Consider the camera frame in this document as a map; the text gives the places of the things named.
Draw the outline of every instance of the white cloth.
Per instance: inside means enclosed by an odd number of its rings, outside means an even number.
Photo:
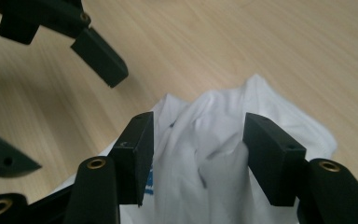
[[[307,160],[330,158],[337,147],[324,126],[259,75],[193,103],[168,94],[152,110],[155,155],[144,205],[121,205],[123,224],[297,223],[296,207],[271,206],[247,167],[246,112],[272,119],[307,149]]]

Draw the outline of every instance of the light wood tabletop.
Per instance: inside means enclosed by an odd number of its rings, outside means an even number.
[[[0,37],[0,136],[43,165],[0,178],[0,193],[35,202],[166,93],[193,101],[253,74],[325,125],[338,142],[333,159],[358,179],[358,1],[83,5],[130,76],[110,89],[70,49],[74,39],[46,28],[30,46]]]

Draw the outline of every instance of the wooden surface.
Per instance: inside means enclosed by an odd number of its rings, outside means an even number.
[[[257,73],[335,136],[358,178],[358,1],[94,0],[92,26],[130,76],[109,89],[39,29],[26,47],[0,37],[0,136],[43,169],[0,178],[0,193],[45,197],[166,93],[188,101]]]

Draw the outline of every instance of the white fabric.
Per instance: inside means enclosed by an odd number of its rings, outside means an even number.
[[[259,75],[237,89],[208,91],[193,103],[168,94],[152,110],[153,183],[142,207],[120,206],[124,224],[297,223],[296,208],[271,206],[247,167],[241,141],[246,112],[286,130],[307,149],[307,160],[330,158],[337,147],[324,126]]]

